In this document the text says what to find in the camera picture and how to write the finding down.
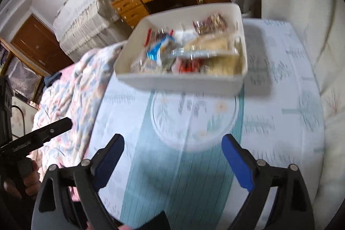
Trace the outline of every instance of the white plastic box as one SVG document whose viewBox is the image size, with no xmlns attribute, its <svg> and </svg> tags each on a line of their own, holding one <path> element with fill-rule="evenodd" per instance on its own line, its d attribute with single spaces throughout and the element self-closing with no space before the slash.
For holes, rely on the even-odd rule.
<svg viewBox="0 0 345 230">
<path fill-rule="evenodd" d="M 130 66 L 144 48 L 149 28 L 158 30 L 163 27 L 172 29 L 176 34 L 194 30 L 193 21 L 203 20 L 213 13 L 220 12 L 233 29 L 234 36 L 241 37 L 243 65 L 242 73 L 235 76 L 211 76 L 206 74 L 136 74 Z M 137 25 L 128 43 L 124 46 L 114 65 L 118 80 L 141 90 L 163 90 L 187 93 L 205 93 L 234 96 L 239 93 L 243 79 L 248 72 L 247 49 L 243 31 L 241 10 L 237 4 L 217 3 L 178 8 L 145 17 Z"/>
</svg>

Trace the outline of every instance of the black cable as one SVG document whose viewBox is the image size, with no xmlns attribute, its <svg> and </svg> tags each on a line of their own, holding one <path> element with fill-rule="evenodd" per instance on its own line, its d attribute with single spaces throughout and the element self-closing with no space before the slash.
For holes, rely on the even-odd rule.
<svg viewBox="0 0 345 230">
<path fill-rule="evenodd" d="M 24 121 L 24 113 L 23 113 L 23 111 L 21 110 L 21 108 L 20 108 L 19 106 L 17 106 L 17 105 L 12 105 L 12 108 L 19 109 L 19 110 L 20 110 L 20 112 L 21 112 L 21 114 L 22 114 L 22 116 L 23 116 L 23 130 L 24 130 L 24 135 L 25 135 L 25 121 Z"/>
</svg>

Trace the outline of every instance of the power cord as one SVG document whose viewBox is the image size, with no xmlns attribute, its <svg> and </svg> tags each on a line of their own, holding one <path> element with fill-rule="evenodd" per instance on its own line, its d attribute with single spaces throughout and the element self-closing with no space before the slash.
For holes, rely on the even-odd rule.
<svg viewBox="0 0 345 230">
<path fill-rule="evenodd" d="M 19 109 L 20 113 L 22 114 L 22 117 L 23 117 L 23 131 L 24 131 L 24 135 L 25 135 L 25 121 L 24 121 L 24 113 L 23 111 L 21 110 L 21 108 L 17 105 L 12 105 L 12 108 L 16 108 L 16 109 Z"/>
</svg>

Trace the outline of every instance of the bolt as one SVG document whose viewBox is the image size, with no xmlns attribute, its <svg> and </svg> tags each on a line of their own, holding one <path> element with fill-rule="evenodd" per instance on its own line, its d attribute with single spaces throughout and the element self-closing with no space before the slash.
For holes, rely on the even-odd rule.
<svg viewBox="0 0 345 230">
<path fill-rule="evenodd" d="M 295 172 L 298 171 L 298 167 L 295 164 L 291 164 L 290 169 L 295 171 Z"/>
<path fill-rule="evenodd" d="M 52 165 L 49 166 L 48 170 L 49 171 L 55 171 L 57 167 L 58 166 L 56 166 L 55 164 L 52 164 Z"/>
<path fill-rule="evenodd" d="M 265 160 L 262 160 L 262 159 L 257 160 L 256 163 L 257 163 L 260 167 L 263 167 L 263 166 L 266 165 L 266 161 L 265 161 Z"/>
<path fill-rule="evenodd" d="M 84 159 L 83 161 L 82 161 L 82 166 L 83 167 L 86 167 L 86 166 L 88 166 L 90 164 L 90 160 L 89 159 Z"/>
</svg>

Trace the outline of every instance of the white tablecloth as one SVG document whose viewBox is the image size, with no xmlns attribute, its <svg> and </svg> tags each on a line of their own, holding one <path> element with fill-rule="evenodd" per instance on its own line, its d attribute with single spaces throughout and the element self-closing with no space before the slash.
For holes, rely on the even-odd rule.
<svg viewBox="0 0 345 230">
<path fill-rule="evenodd" d="M 124 136 L 125 151 L 99 192 L 121 222 L 137 228 L 164 210 L 173 230 L 227 229 L 247 196 L 221 151 L 229 132 L 256 159 L 299 165 L 313 202 L 324 125 L 311 65 L 289 23 L 245 19 L 244 28 L 249 72 L 236 97 L 147 93 L 111 78 L 87 157 L 115 133 Z"/>
</svg>

